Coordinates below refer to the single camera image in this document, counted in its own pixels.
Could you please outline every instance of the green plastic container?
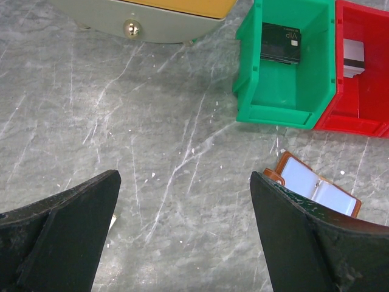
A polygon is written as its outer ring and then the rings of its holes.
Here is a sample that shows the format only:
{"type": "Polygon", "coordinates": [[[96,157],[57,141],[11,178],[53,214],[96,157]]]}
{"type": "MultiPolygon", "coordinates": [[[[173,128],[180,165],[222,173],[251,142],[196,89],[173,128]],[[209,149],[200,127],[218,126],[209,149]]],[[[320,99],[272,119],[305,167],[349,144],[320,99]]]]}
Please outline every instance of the green plastic container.
{"type": "Polygon", "coordinates": [[[312,129],[336,91],[335,1],[255,0],[236,38],[236,120],[312,129]],[[261,60],[262,22],[301,30],[300,64],[261,60]]]}

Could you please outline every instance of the black card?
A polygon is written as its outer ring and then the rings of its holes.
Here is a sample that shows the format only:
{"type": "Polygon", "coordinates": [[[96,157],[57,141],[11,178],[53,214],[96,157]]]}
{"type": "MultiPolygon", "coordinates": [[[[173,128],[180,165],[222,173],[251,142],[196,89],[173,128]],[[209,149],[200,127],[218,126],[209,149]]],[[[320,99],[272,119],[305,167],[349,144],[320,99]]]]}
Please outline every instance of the black card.
{"type": "Polygon", "coordinates": [[[261,58],[286,64],[298,64],[301,58],[300,29],[262,23],[261,58]]]}

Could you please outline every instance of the metal knob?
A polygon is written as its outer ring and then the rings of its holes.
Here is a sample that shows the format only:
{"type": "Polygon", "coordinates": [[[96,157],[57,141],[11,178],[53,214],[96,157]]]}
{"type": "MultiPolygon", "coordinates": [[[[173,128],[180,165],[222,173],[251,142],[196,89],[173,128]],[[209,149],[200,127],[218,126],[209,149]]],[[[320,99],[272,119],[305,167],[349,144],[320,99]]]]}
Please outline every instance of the metal knob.
{"type": "Polygon", "coordinates": [[[139,35],[142,27],[137,21],[129,19],[124,22],[123,30],[126,37],[134,39],[139,35]]]}

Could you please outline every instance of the red bin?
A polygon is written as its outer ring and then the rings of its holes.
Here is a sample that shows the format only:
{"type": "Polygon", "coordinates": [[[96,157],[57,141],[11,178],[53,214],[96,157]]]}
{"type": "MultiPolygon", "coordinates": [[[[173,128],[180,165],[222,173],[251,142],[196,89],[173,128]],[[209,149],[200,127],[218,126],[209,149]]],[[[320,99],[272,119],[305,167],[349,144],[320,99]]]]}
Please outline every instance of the red bin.
{"type": "Polygon", "coordinates": [[[389,12],[336,2],[337,91],[314,127],[389,137],[389,12]],[[343,77],[343,39],[364,43],[365,72],[343,77]]]}

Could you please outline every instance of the stack of cards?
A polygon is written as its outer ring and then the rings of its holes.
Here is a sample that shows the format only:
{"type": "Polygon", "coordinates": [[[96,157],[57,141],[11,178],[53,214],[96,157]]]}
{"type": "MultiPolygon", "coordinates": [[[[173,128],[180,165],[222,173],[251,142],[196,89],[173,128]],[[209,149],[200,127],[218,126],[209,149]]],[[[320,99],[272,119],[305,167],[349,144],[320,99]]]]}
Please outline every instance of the stack of cards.
{"type": "Polygon", "coordinates": [[[262,59],[284,64],[298,64],[300,51],[301,33],[299,29],[262,23],[262,59]]]}
{"type": "Polygon", "coordinates": [[[360,41],[343,40],[344,77],[353,78],[365,70],[365,53],[360,41]]]}

